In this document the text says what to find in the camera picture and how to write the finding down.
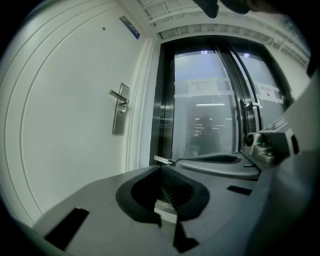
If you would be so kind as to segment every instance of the fluorescent light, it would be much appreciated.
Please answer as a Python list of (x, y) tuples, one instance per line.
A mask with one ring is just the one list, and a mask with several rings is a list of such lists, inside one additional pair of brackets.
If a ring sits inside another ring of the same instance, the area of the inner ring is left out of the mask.
[(200, 107), (200, 106), (224, 106), (226, 104), (224, 103), (212, 103), (212, 104), (197, 104), (196, 106), (197, 107)]

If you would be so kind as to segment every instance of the white wall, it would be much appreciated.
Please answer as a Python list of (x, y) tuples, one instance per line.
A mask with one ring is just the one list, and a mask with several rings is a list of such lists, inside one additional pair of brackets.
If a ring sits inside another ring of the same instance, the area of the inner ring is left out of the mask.
[[(127, 170), (123, 146), (137, 151), (128, 133), (140, 130), (148, 81), (141, 70), (160, 48), (144, 31), (117, 1), (62, 0), (15, 36), (0, 64), (0, 184), (12, 216), (32, 226), (84, 185)], [(114, 136), (108, 93), (121, 83), (131, 105), (125, 135)]]
[(267, 45), (266, 48), (281, 67), (290, 85), (292, 95), (297, 100), (310, 82), (310, 78), (307, 76), (307, 69), (300, 65), (295, 59), (273, 49), (271, 46)]

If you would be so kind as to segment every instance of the sign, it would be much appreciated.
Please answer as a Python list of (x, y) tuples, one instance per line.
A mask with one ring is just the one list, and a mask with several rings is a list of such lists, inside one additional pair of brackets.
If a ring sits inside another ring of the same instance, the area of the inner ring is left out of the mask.
[(188, 80), (189, 97), (219, 95), (219, 90), (214, 78), (200, 78)]
[(139, 39), (140, 33), (137, 31), (137, 29), (134, 27), (134, 25), (132, 25), (132, 23), (127, 19), (127, 17), (122, 16), (122, 17), (120, 17), (120, 20), (131, 31), (131, 33), (135, 36), (135, 38)]

